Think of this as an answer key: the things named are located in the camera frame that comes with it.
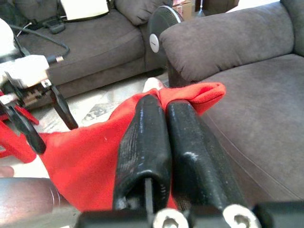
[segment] gray couch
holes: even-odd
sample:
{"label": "gray couch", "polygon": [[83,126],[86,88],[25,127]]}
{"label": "gray couch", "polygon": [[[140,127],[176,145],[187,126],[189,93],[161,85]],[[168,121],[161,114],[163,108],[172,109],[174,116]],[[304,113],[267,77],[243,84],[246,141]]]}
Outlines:
{"label": "gray couch", "polygon": [[[57,13],[57,0],[14,0],[28,18],[41,21]],[[171,0],[115,0],[110,13],[101,18],[66,23],[66,29],[51,35],[71,49],[65,61],[51,66],[51,81],[64,97],[92,90],[125,78],[158,69],[147,39],[147,21],[161,5]],[[20,42],[31,54],[62,53],[62,48],[33,35],[23,34]],[[41,99],[36,106],[49,100]]]}
{"label": "gray couch", "polygon": [[248,202],[303,200],[304,1],[184,22],[161,42],[170,86],[226,86],[203,120],[229,154]]}

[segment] couch backrest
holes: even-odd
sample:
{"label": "couch backrest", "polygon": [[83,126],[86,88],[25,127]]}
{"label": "couch backrest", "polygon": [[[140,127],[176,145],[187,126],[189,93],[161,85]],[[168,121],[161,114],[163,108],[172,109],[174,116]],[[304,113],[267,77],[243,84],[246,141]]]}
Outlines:
{"label": "couch backrest", "polygon": [[304,0],[281,0],[294,25],[294,52],[304,56]]}
{"label": "couch backrest", "polygon": [[198,81],[245,64],[290,54],[293,25],[280,2],[174,25],[160,40],[173,67]]}
{"label": "couch backrest", "polygon": [[42,21],[57,14],[57,0],[14,0],[14,4],[29,20]]}

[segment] couch armrest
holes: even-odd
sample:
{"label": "couch armrest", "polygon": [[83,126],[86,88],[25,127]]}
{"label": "couch armrest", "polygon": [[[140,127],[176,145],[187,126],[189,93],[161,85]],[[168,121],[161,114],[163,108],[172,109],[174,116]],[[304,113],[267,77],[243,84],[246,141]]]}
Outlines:
{"label": "couch armrest", "polygon": [[158,7],[172,6],[172,0],[115,0],[114,3],[116,8],[136,26],[148,22]]}
{"label": "couch armrest", "polygon": [[165,30],[160,40],[187,81],[289,54],[294,46],[293,25],[279,2],[183,22]]}

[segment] red cloth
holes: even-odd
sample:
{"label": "red cloth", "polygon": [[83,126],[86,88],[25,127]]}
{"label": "red cloth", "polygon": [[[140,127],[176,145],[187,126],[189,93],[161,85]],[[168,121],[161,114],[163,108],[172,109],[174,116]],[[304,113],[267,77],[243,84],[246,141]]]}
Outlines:
{"label": "red cloth", "polygon": [[[15,109],[29,119],[33,124],[38,125],[39,121],[33,117],[26,109],[15,106]],[[7,120],[6,115],[0,116],[0,145],[4,147],[5,151],[0,152],[0,158],[13,155],[24,163],[32,162],[36,158],[36,154],[27,144],[24,136],[18,137],[9,127],[2,121]]]}
{"label": "red cloth", "polygon": [[47,150],[41,159],[59,192],[80,211],[112,208],[118,146],[137,102],[147,94],[158,96],[164,110],[172,100],[187,99],[202,114],[224,96],[225,87],[221,83],[201,83],[153,89],[124,101],[107,122],[44,134]]}

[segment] cardboard box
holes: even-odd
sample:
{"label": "cardboard box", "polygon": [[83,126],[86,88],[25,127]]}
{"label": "cardboard box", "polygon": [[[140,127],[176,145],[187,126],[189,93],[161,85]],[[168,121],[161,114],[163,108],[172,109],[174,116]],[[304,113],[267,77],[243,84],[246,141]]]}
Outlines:
{"label": "cardboard box", "polygon": [[189,0],[186,0],[180,5],[173,6],[173,9],[181,14],[184,20],[190,20],[192,18],[192,4]]}

